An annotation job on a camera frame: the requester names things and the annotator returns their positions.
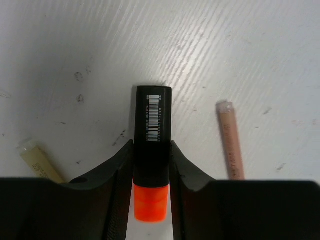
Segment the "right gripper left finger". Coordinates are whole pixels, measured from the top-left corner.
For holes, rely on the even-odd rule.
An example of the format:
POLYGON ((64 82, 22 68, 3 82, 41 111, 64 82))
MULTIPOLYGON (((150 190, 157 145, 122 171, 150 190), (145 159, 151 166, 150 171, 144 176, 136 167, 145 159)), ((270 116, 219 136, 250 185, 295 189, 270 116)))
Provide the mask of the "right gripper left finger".
POLYGON ((134 143, 68 183, 0 180, 3 240, 124 240, 133 180, 134 143))

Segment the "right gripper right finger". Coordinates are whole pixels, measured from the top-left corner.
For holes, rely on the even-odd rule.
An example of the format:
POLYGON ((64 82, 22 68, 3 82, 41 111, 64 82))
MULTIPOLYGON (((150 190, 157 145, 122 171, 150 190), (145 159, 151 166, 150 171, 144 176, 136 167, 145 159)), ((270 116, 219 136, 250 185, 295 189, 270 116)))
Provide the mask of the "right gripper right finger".
POLYGON ((313 181, 216 180, 171 144, 176 240, 317 240, 320 187, 313 181))

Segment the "orange cap black highlighter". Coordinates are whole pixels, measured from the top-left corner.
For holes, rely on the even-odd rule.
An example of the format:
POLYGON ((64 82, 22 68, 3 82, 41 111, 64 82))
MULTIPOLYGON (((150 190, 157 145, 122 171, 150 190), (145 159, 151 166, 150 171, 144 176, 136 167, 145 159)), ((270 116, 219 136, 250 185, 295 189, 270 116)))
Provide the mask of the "orange cap black highlighter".
POLYGON ((144 223, 166 219, 172 136, 172 88, 136 89, 134 126, 134 217, 144 223))

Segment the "slim pink highlighter pen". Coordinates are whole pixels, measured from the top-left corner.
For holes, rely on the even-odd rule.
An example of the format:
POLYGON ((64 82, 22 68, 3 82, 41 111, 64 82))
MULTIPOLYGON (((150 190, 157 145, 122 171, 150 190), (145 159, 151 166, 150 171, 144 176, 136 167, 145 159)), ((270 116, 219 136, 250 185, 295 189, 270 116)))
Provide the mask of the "slim pink highlighter pen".
POLYGON ((216 104, 216 111, 229 178, 244 181, 245 171, 234 105, 231 101, 221 101, 216 104))

